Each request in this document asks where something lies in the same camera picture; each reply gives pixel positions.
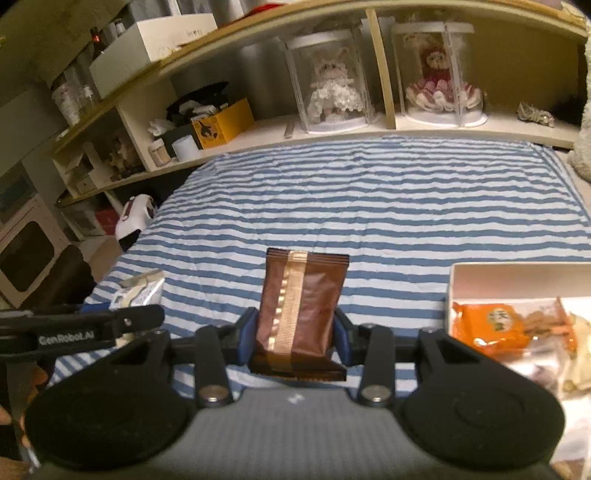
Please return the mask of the brown foil snack pack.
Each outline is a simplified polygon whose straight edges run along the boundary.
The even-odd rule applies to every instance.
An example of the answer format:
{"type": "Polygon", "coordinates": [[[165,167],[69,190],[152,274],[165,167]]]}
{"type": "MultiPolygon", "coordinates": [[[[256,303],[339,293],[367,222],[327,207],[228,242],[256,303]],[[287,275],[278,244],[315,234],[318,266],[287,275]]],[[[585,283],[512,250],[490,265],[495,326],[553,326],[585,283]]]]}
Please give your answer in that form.
{"type": "Polygon", "coordinates": [[[344,381],[332,361],[334,315],[349,268],[346,254],[270,248],[249,370],[301,381],[344,381]]]}

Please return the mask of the orange snack pack with logo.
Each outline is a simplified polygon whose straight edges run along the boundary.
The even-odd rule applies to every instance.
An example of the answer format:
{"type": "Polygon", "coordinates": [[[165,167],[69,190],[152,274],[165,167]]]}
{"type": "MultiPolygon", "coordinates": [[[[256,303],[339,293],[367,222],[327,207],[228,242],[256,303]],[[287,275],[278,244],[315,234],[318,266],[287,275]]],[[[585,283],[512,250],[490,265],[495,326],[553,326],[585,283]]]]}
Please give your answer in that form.
{"type": "Polygon", "coordinates": [[[543,347],[567,352],[574,341],[559,299],[509,303],[458,303],[452,306],[452,336],[501,360],[543,347]]]}

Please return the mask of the white grey small snack pack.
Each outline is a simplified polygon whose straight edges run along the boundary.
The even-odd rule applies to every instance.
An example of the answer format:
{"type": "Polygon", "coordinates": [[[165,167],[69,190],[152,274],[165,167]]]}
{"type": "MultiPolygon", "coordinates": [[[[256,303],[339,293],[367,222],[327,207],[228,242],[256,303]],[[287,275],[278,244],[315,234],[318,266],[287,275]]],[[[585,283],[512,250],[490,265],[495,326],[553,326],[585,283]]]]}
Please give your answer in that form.
{"type": "Polygon", "coordinates": [[[120,282],[109,305],[110,310],[158,305],[165,283],[161,270],[151,270],[120,282]]]}

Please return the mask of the blue white striped blanket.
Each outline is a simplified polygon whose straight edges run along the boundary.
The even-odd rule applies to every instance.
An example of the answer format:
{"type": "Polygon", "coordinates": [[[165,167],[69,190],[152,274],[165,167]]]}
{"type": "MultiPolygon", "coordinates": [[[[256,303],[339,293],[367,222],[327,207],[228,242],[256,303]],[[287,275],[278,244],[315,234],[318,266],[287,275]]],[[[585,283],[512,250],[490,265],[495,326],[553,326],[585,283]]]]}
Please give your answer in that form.
{"type": "Polygon", "coordinates": [[[193,171],[87,298],[165,277],[174,337],[259,305],[269,248],[349,256],[339,306],[398,335],[439,327],[451,267],[590,257],[590,216],[528,142],[385,136],[224,154],[193,171]]]}

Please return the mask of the white cardboard box tray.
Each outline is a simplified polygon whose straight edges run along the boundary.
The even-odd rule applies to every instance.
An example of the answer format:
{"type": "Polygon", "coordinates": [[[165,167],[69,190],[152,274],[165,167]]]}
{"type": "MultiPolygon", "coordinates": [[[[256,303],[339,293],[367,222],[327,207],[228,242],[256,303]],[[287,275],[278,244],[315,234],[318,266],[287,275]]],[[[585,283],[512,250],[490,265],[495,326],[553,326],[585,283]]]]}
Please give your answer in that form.
{"type": "Polygon", "coordinates": [[[589,263],[457,263],[446,329],[556,396],[566,426],[551,464],[589,478],[589,263]]]}

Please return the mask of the white cylinder container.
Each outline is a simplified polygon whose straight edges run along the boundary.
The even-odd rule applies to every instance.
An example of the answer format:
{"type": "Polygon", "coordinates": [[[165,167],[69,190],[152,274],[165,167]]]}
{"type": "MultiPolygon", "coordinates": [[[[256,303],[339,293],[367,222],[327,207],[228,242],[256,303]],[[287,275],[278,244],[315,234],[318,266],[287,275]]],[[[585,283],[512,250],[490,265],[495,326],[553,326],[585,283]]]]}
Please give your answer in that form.
{"type": "Polygon", "coordinates": [[[172,143],[172,149],[179,162],[195,160],[200,157],[200,149],[191,135],[185,135],[172,143]]]}

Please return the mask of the yellow black box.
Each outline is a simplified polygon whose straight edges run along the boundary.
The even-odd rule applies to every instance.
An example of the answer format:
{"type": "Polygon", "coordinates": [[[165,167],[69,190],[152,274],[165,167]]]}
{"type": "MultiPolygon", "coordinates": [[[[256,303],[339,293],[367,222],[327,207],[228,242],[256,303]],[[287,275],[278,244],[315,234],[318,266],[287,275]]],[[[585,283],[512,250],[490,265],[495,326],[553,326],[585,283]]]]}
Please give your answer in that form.
{"type": "Polygon", "coordinates": [[[202,149],[211,149],[231,142],[254,123],[249,100],[240,99],[215,115],[197,119],[192,127],[202,149]]]}

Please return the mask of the cream patterned snack pack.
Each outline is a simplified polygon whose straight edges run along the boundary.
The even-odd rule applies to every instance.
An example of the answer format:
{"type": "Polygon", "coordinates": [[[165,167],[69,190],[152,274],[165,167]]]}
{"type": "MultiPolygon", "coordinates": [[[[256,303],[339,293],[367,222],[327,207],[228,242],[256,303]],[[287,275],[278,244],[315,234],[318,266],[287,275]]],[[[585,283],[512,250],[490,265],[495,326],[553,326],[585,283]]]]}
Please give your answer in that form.
{"type": "Polygon", "coordinates": [[[574,335],[559,387],[559,396],[570,398],[590,391],[590,298],[561,297],[559,302],[574,335]]]}

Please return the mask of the white dress doll in case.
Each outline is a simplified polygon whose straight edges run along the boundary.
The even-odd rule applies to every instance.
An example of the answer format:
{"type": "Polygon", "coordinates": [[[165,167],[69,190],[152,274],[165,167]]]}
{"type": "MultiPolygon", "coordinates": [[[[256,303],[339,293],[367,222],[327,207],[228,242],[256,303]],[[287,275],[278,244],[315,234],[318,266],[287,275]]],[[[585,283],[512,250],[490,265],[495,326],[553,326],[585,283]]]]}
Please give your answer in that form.
{"type": "Polygon", "coordinates": [[[311,134],[352,131],[372,123],[360,30],[349,27],[287,39],[284,56],[301,127],[311,134]]]}

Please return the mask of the beige trinket on shelf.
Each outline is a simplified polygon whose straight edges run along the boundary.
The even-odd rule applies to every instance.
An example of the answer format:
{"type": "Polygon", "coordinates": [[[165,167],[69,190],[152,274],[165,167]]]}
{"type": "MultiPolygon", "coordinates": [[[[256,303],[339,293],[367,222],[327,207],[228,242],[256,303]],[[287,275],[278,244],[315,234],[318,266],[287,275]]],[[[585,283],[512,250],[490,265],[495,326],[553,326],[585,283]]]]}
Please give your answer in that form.
{"type": "Polygon", "coordinates": [[[525,102],[519,103],[516,114],[520,121],[535,123],[549,128],[555,127],[555,118],[550,112],[539,109],[525,102]]]}

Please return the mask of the fluffy cream pillow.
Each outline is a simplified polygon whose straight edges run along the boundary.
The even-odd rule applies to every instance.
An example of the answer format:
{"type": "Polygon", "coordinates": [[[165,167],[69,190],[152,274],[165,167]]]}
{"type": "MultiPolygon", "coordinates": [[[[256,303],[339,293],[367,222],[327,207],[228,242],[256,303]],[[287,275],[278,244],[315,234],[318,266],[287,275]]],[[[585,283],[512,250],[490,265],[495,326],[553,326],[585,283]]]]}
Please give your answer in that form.
{"type": "Polygon", "coordinates": [[[586,102],[583,108],[581,127],[574,148],[569,156],[570,164],[576,174],[587,183],[591,182],[591,59],[590,38],[587,38],[584,55],[587,67],[585,76],[586,102]]]}

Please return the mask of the red dress doll in case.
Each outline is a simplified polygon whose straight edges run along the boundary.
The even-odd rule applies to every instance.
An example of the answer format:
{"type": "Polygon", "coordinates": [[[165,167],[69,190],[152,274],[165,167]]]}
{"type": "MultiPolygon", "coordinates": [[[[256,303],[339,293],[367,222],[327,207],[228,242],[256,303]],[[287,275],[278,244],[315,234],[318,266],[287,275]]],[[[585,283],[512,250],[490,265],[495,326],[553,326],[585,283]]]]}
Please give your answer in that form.
{"type": "Polygon", "coordinates": [[[401,112],[423,124],[477,127],[487,121],[485,94],[472,82],[467,22],[411,21],[392,27],[401,112]]]}

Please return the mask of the white storage box on shelf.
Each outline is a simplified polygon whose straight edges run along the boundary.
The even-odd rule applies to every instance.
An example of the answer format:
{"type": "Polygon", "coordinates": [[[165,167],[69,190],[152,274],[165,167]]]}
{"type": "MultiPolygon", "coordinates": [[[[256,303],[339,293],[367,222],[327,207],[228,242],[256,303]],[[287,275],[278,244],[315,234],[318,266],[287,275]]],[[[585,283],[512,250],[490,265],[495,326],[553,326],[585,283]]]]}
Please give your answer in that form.
{"type": "Polygon", "coordinates": [[[90,65],[101,99],[149,65],[217,30],[211,13],[166,16],[133,24],[90,65]]]}

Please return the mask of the wooden bedside shelf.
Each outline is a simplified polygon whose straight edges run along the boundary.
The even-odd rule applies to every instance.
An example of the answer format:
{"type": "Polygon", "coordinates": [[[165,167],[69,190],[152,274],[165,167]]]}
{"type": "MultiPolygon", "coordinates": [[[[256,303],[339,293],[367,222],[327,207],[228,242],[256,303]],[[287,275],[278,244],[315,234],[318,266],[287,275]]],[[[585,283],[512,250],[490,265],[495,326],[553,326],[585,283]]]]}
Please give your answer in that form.
{"type": "Polygon", "coordinates": [[[68,164],[82,154],[84,147],[100,143],[116,125],[125,128],[142,163],[140,173],[123,180],[107,181],[84,194],[72,190],[64,203],[72,205],[100,193],[111,196],[117,188],[166,175],[176,168],[198,165],[223,151],[286,142],[283,133],[289,125],[294,126],[294,142],[310,140],[294,113],[294,92],[280,37],[328,22],[358,20],[369,31],[362,39],[363,65],[368,71],[367,80],[378,80],[380,90],[370,95],[375,102],[374,122],[360,129],[361,134],[394,131],[412,135],[525,140],[563,149],[573,147],[578,135],[576,126],[563,121],[557,122],[554,128],[523,123],[510,108],[497,101],[490,103],[487,121],[475,127],[429,125],[404,117],[401,105],[394,100],[394,76],[385,40],[386,19],[403,10],[447,10],[476,19],[493,19],[518,33],[530,30],[534,34],[561,37],[573,47],[580,47],[587,40],[586,22],[575,15],[573,8],[554,9],[536,1],[301,1],[276,7],[239,19],[144,68],[57,139],[50,158],[63,180],[68,178],[68,164]],[[162,115],[165,106],[174,100],[173,77],[192,70],[223,79],[235,73],[230,86],[236,94],[249,100],[256,122],[228,144],[206,151],[197,159],[177,167],[159,167],[147,150],[148,123],[162,115]]]}

